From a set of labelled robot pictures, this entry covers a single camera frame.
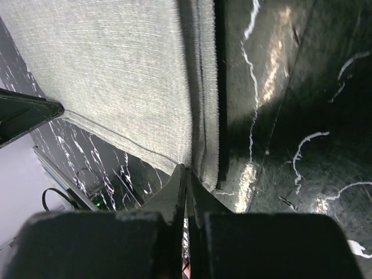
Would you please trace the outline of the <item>grey cloth napkin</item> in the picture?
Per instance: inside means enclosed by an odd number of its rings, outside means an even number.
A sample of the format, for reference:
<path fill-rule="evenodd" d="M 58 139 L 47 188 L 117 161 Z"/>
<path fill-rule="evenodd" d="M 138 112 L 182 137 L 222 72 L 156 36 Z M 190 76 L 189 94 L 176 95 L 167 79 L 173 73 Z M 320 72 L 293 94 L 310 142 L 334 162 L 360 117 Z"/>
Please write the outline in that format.
<path fill-rule="evenodd" d="M 219 172 L 213 1 L 2 1 L 1 19 L 63 118 L 167 174 Z"/>

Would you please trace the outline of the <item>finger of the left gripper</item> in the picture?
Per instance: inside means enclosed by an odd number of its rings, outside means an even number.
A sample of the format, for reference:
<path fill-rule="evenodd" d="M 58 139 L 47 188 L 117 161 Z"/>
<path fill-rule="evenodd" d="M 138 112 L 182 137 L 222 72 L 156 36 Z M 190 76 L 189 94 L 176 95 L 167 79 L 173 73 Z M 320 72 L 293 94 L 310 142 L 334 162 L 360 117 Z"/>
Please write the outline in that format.
<path fill-rule="evenodd" d="M 1 89 L 1 147 L 63 113 L 63 106 L 57 102 Z"/>

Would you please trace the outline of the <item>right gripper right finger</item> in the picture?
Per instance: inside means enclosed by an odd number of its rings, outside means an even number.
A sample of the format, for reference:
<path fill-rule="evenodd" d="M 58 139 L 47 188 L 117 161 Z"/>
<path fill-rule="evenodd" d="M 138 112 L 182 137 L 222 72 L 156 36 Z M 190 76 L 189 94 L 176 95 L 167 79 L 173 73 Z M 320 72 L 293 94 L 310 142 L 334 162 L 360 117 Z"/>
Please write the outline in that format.
<path fill-rule="evenodd" d="M 186 176 L 192 278 L 362 278 L 339 225 L 321 214 L 233 213 Z"/>

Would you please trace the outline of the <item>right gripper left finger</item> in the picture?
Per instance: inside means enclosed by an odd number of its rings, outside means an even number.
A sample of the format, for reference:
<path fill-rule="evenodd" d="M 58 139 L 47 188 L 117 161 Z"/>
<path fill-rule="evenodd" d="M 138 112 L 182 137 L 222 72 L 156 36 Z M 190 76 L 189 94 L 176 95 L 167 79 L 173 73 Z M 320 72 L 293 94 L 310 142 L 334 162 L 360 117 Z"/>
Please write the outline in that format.
<path fill-rule="evenodd" d="M 30 217 L 2 278 L 181 278 L 186 168 L 137 210 Z"/>

